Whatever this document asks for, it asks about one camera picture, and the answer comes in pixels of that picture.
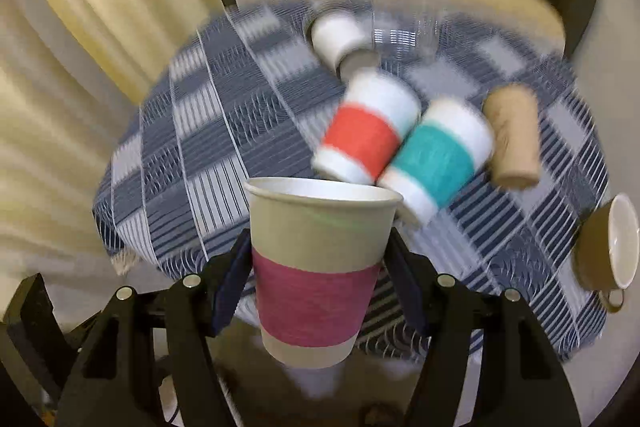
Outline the white cup pink sleeve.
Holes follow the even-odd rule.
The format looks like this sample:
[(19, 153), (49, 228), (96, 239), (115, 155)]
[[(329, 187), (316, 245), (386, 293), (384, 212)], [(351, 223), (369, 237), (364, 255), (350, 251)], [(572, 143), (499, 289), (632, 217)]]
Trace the white cup pink sleeve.
[(302, 178), (252, 178), (250, 243), (265, 349), (296, 369), (352, 352), (400, 194)]

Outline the cream pleated curtain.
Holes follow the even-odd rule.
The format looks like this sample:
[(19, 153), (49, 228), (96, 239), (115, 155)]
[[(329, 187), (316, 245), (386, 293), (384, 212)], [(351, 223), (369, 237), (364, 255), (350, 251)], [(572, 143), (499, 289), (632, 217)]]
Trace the cream pleated curtain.
[(93, 194), (136, 106), (221, 0), (1, 0), (1, 271), (103, 247)]

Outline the white cup red sleeve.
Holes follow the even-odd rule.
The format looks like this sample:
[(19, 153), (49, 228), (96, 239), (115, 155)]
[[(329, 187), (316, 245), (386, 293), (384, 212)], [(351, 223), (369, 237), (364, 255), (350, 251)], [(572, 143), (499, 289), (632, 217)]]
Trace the white cup red sleeve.
[(416, 92), (374, 68), (358, 70), (323, 135), (311, 166), (325, 178), (375, 184), (421, 115)]

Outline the beige ceramic mug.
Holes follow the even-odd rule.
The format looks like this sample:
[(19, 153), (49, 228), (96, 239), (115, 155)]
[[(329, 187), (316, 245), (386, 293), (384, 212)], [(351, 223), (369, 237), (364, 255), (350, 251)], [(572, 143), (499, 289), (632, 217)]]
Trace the beige ceramic mug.
[(597, 293), (608, 313), (620, 312), (639, 266), (639, 218), (627, 194), (591, 213), (579, 230), (574, 259), (580, 286)]

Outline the brown kraft paper cup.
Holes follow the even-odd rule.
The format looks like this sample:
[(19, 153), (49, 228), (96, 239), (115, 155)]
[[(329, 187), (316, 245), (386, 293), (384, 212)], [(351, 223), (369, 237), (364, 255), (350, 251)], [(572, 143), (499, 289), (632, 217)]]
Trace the brown kraft paper cup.
[(523, 191), (539, 183), (540, 131), (536, 94), (521, 83), (492, 90), (483, 113), (495, 135), (489, 161), (491, 181), (506, 190)]

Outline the clear plastic cup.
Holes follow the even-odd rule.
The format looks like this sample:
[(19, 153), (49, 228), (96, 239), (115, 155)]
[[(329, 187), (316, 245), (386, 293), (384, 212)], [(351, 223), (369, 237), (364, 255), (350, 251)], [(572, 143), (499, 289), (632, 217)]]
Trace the clear plastic cup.
[(440, 14), (432, 8), (404, 9), (375, 5), (373, 47), (398, 61), (431, 62), (439, 48)]

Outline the navy white patterned tablecloth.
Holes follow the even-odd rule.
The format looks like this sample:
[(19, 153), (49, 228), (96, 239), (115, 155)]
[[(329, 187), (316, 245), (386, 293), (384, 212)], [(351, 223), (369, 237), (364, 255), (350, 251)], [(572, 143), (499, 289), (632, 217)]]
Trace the navy white patterned tablecloth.
[[(172, 279), (201, 270), (247, 227), (247, 178), (311, 176), (344, 86), (304, 39), (310, 13), (305, 1), (232, 10), (172, 59), (94, 196), (117, 273), (140, 261)], [(605, 198), (608, 169), (567, 60), (523, 31), (456, 14), (442, 21), (434, 60), (386, 54), (382, 67), (422, 103), (451, 95), (480, 105), (511, 82), (535, 92), (539, 183), (507, 192), (480, 172), (425, 228), (399, 231), (410, 251), (474, 291), (517, 289), (560, 358), (593, 343), (606, 312), (577, 284), (570, 257), (580, 221)]]

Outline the white cup teal sleeve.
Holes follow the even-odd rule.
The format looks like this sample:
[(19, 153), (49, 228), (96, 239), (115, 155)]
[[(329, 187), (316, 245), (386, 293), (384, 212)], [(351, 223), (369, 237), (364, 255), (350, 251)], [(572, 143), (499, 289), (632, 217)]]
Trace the white cup teal sleeve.
[(402, 196), (402, 221), (424, 227), (483, 168), (494, 147), (494, 132), (479, 109), (461, 98), (435, 98), (378, 185)]

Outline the small white black-rimmed cup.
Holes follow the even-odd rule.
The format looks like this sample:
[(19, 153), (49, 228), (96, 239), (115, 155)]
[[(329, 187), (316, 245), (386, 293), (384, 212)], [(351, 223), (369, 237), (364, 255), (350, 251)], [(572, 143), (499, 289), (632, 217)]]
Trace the small white black-rimmed cup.
[(304, 36), (323, 65), (344, 83), (364, 68), (378, 68), (371, 26), (337, 0), (314, 2), (304, 21)]

